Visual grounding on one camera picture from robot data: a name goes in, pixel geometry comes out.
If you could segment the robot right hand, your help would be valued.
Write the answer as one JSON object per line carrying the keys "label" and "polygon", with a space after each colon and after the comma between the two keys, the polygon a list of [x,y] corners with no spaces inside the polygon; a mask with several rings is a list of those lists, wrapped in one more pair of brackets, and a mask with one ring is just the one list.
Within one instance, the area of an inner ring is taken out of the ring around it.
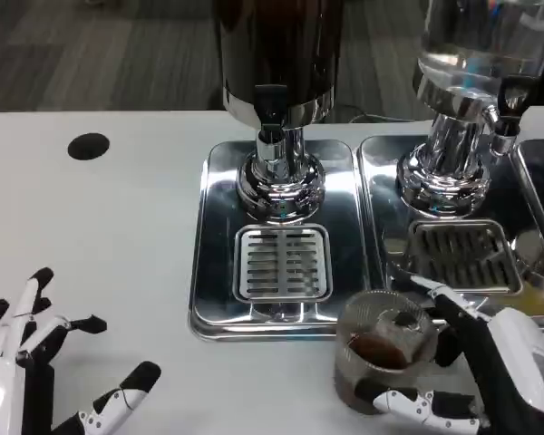
{"label": "robot right hand", "polygon": [[544,334],[523,312],[506,307],[493,316],[470,305],[446,284],[419,275],[436,309],[455,332],[481,395],[395,388],[368,378],[355,395],[378,411],[443,434],[544,434]]}

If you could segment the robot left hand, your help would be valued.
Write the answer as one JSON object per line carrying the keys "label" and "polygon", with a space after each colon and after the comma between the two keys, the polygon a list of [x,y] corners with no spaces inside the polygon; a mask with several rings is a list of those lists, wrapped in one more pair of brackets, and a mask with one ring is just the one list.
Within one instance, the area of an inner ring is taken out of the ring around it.
{"label": "robot left hand", "polygon": [[54,357],[69,333],[100,334],[107,323],[96,315],[56,315],[39,326],[35,317],[51,305],[43,291],[52,279],[53,270],[43,267],[28,278],[16,304],[0,299],[0,434],[113,434],[155,386],[160,366],[141,362],[89,410],[54,426]]}

